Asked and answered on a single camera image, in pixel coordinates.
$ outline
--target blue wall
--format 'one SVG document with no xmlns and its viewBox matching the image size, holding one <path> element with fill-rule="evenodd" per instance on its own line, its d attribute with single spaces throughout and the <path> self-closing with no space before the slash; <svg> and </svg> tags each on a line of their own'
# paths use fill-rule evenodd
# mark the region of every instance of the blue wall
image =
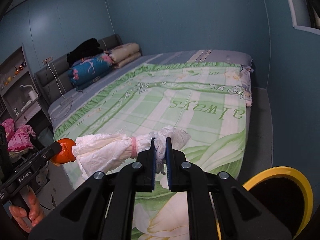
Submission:
<svg viewBox="0 0 320 240">
<path fill-rule="evenodd" d="M 320 36 L 292 28 L 288 0 L 266 0 L 271 29 L 268 95 L 274 166 L 309 179 L 320 203 Z"/>
<path fill-rule="evenodd" d="M 22 44 L 32 72 L 81 42 L 114 34 L 105 0 L 27 0 L 0 22 L 0 63 Z"/>
<path fill-rule="evenodd" d="M 250 54 L 257 82 L 265 88 L 269 29 L 263 0 L 107 0 L 123 42 L 155 54 L 191 49 L 227 49 Z"/>
</svg>

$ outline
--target white cable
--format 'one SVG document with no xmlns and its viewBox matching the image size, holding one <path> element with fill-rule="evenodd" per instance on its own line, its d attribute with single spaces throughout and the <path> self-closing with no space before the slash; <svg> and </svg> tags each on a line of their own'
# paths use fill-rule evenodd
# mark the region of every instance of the white cable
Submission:
<svg viewBox="0 0 320 240">
<path fill-rule="evenodd" d="M 57 86 L 58 86 L 58 88 L 59 88 L 60 94 L 62 95 L 62 97 L 63 97 L 64 99 L 66 99 L 66 98 L 63 96 L 62 92 L 61 92 L 61 89 L 60 89 L 60 86 L 59 86 L 59 84 L 58 84 L 58 80 L 57 80 L 57 78 L 56 78 L 56 75 L 54 74 L 54 72 L 53 72 L 52 69 L 50 68 L 50 65 L 49 65 L 48 61 L 47 61 L 47 60 L 45 60 L 45 61 L 46 61 L 47 65 L 48 65 L 50 71 L 52 72 L 54 78 L 56 79 Z"/>
<path fill-rule="evenodd" d="M 66 90 L 64 89 L 64 86 L 63 86 L 63 84 L 62 84 L 62 82 L 61 82 L 61 80 L 60 80 L 60 78 L 59 78 L 59 76 L 58 76 L 58 73 L 57 73 L 56 67 L 54 66 L 54 64 L 53 64 L 53 63 L 52 63 L 52 66 L 53 66 L 53 68 L 54 68 L 54 71 L 55 71 L 55 72 L 56 72 L 56 74 L 57 74 L 57 77 L 58 77 L 58 79 L 59 79 L 59 81 L 60 81 L 60 84 L 62 85 L 62 88 L 63 88 L 64 92 L 66 93 Z"/>
</svg>

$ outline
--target power cord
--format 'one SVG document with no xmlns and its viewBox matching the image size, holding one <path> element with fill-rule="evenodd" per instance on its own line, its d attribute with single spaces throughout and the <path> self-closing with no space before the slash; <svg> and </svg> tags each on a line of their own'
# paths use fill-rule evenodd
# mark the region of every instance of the power cord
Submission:
<svg viewBox="0 0 320 240">
<path fill-rule="evenodd" d="M 45 75 L 47 76 L 47 82 L 48 82 L 48 84 L 47 84 L 47 86 L 48 86 L 48 99 L 49 99 L 49 102 L 51 102 L 51 100 L 50 100 L 50 87 L 49 87 L 49 81 L 48 81 L 48 73 L 47 73 L 47 70 L 45 70 Z"/>
<path fill-rule="evenodd" d="M 49 65 L 48 61 L 47 61 L 47 60 L 45 60 L 45 62 L 47 63 L 47 65 L 48 65 L 48 67 L 49 67 L 50 71 L 52 72 L 52 75 L 53 75 L 53 76 L 54 76 L 54 78 L 56 79 L 57 86 L 58 86 L 58 88 L 59 88 L 60 94 L 62 95 L 62 97 L 63 97 L 64 99 L 66 99 L 66 98 L 63 96 L 62 92 L 61 92 L 61 89 L 60 89 L 60 86 L 59 86 L 59 83 L 58 83 L 58 80 L 57 80 L 56 75 L 54 74 L 54 72 L 53 72 L 53 71 L 52 71 L 52 69 L 50 68 L 50 65 Z"/>
<path fill-rule="evenodd" d="M 63 86 L 63 84 L 62 84 L 62 82 L 61 82 L 61 80 L 60 80 L 60 78 L 59 78 L 59 75 L 58 75 L 58 73 L 57 73 L 56 67 L 54 66 L 53 63 L 52 63 L 52 66 L 53 66 L 53 68 L 54 68 L 54 71 L 55 71 L 56 74 L 57 74 L 57 78 L 59 79 L 59 82 L 60 82 L 60 84 L 62 85 L 62 88 L 63 88 L 64 92 L 66 93 L 66 90 L 65 90 L 65 88 L 64 88 L 64 86 Z"/>
<path fill-rule="evenodd" d="M 40 206 L 42 206 L 43 208 L 45 208 L 45 209 L 47 209 L 47 210 L 54 210 L 54 208 L 47 208 L 47 207 L 45 207 L 44 205 L 42 205 L 41 203 L 40 203 Z"/>
</svg>

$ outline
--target folded blanket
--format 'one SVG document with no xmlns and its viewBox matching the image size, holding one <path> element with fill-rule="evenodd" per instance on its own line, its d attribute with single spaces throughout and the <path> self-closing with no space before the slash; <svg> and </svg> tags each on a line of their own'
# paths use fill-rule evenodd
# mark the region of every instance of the folded blanket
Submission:
<svg viewBox="0 0 320 240">
<path fill-rule="evenodd" d="M 122 68 L 124 65 L 127 65 L 128 63 L 134 61 L 135 59 L 141 57 L 140 52 L 136 52 L 132 54 L 131 56 L 125 58 L 124 60 L 121 60 L 120 62 L 114 64 L 114 68 Z"/>
<path fill-rule="evenodd" d="M 93 58 L 94 56 L 90 56 L 90 57 L 83 57 L 81 58 L 80 60 L 77 60 L 75 63 L 72 64 L 72 66 L 76 66 L 76 65 L 79 65 L 80 63 L 84 62 L 85 60 L 87 59 L 90 59 L 90 58 Z"/>
<path fill-rule="evenodd" d="M 75 50 L 67 55 L 67 62 L 69 63 L 69 66 L 71 67 L 74 62 L 81 58 L 95 56 L 102 53 L 103 49 L 99 49 L 99 47 L 100 44 L 97 39 L 93 38 L 81 43 Z"/>
<path fill-rule="evenodd" d="M 118 63 L 140 50 L 137 43 L 127 43 L 108 51 L 113 63 Z"/>
<path fill-rule="evenodd" d="M 90 85 L 92 85 L 93 83 L 99 81 L 101 78 L 105 77 L 106 75 L 108 75 L 111 72 L 111 68 L 109 68 L 107 71 L 103 72 L 102 74 L 96 76 L 95 78 L 89 80 L 88 82 L 82 84 L 82 85 L 78 85 L 76 86 L 76 90 L 82 90 L 85 89 L 87 87 L 89 87 Z"/>
<path fill-rule="evenodd" d="M 112 60 L 106 53 L 84 60 L 71 68 L 68 75 L 76 90 L 84 89 L 111 71 Z"/>
</svg>

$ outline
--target orange fruit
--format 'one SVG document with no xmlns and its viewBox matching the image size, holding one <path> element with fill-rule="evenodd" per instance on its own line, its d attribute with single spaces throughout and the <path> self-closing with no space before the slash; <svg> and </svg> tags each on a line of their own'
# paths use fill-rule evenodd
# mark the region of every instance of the orange fruit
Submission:
<svg viewBox="0 0 320 240">
<path fill-rule="evenodd" d="M 76 143 L 69 138 L 63 138 L 57 142 L 61 145 L 61 152 L 52 157 L 51 162 L 57 166 L 59 166 L 59 164 L 74 162 L 76 157 L 72 154 L 72 147 L 76 145 Z"/>
</svg>

